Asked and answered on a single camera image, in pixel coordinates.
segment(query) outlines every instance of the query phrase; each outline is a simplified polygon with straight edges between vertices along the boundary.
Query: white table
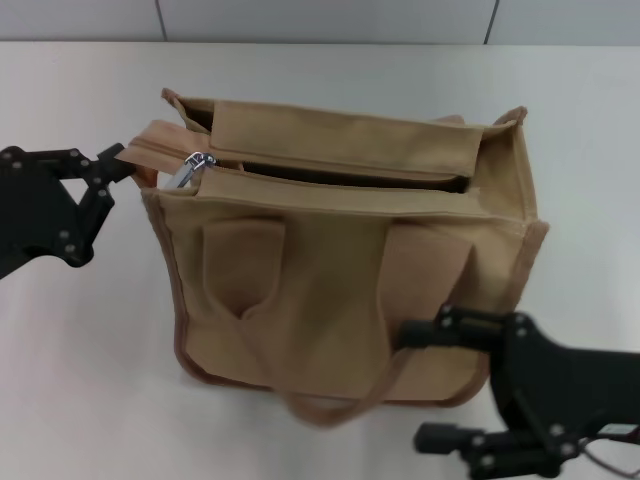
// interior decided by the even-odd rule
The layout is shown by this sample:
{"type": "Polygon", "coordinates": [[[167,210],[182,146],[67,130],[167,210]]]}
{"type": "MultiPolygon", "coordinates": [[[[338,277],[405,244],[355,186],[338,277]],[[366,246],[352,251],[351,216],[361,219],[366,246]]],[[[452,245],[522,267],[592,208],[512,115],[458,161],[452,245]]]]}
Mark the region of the white table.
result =
{"type": "MultiPolygon", "coordinates": [[[[179,121],[164,86],[483,123],[527,105],[552,229],[521,308],[562,342],[640,350],[640,48],[0,43],[0,65],[0,146],[88,156],[179,121]]],[[[457,456],[413,453],[419,423],[501,428],[486,389],[455,410],[381,407],[324,432],[272,395],[191,380],[138,191],[112,192],[86,267],[41,258],[0,281],[0,478],[458,480],[457,456]]],[[[582,459],[565,472],[612,478],[582,459]]]]}

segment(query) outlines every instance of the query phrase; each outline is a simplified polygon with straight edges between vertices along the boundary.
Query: cable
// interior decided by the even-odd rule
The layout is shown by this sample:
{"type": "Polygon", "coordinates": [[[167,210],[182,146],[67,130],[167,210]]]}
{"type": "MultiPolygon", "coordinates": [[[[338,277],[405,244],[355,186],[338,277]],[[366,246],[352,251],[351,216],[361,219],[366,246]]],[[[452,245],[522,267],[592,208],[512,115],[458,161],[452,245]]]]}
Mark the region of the cable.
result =
{"type": "Polygon", "coordinates": [[[619,469],[618,467],[611,465],[610,463],[601,460],[596,457],[593,453],[591,453],[587,446],[593,443],[594,439],[585,438],[580,441],[580,451],[586,455],[586,457],[591,460],[593,463],[598,465],[601,468],[604,468],[609,473],[613,473],[621,478],[628,478],[630,480],[638,480],[640,478],[640,470],[636,470],[635,472],[625,472],[624,470],[619,469]]]}

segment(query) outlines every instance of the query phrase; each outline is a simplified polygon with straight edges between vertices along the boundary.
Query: bag opening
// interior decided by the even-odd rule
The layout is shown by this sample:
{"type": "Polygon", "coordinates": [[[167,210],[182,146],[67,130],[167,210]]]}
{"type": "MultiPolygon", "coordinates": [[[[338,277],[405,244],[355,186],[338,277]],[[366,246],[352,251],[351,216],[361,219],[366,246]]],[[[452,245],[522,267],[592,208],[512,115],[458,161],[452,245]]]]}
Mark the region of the bag opening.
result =
{"type": "Polygon", "coordinates": [[[243,162],[245,172],[296,182],[362,188],[399,188],[410,190],[439,190],[448,193],[465,193],[469,186],[467,177],[455,176],[444,180],[408,180],[370,175],[324,172],[303,168],[281,167],[254,162],[243,162]]]}
{"type": "Polygon", "coordinates": [[[213,112],[189,107],[188,105],[183,105],[183,107],[185,113],[191,120],[196,122],[205,130],[211,131],[211,126],[213,125],[213,112]]]}

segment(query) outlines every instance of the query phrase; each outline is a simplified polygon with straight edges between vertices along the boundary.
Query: metal zipper pull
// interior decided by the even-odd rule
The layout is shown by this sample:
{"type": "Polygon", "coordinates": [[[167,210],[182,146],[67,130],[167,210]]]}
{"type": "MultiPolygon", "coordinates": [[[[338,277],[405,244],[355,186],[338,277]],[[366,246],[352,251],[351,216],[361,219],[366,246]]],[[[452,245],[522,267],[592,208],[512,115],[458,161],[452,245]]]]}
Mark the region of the metal zipper pull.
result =
{"type": "Polygon", "coordinates": [[[184,165],[171,177],[164,188],[182,188],[184,187],[196,170],[202,167],[212,167],[218,163],[218,160],[210,153],[195,152],[189,155],[184,161],[184,165]]]}

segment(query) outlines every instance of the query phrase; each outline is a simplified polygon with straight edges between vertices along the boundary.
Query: zipper track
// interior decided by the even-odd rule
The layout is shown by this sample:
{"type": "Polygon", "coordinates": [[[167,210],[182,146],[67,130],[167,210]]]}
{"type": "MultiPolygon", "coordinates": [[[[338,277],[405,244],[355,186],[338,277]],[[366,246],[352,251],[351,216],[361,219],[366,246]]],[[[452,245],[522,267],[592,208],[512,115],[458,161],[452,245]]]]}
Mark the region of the zipper track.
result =
{"type": "Polygon", "coordinates": [[[456,176],[447,180],[408,180],[378,175],[356,175],[348,173],[308,170],[295,167],[280,167],[254,162],[243,162],[244,171],[266,177],[292,180],[317,185],[334,185],[361,188],[397,188],[411,190],[438,190],[448,193],[464,193],[469,179],[456,176]]]}
{"type": "MultiPolygon", "coordinates": [[[[141,137],[134,138],[130,145],[173,157],[178,160],[181,165],[184,163],[185,158],[193,154],[191,151],[173,148],[141,137]]],[[[257,162],[238,161],[238,163],[244,166],[244,171],[247,173],[316,185],[437,190],[448,193],[464,193],[469,185],[469,178],[463,176],[453,176],[445,180],[412,180],[380,175],[362,175],[288,166],[283,167],[257,162]]]]}

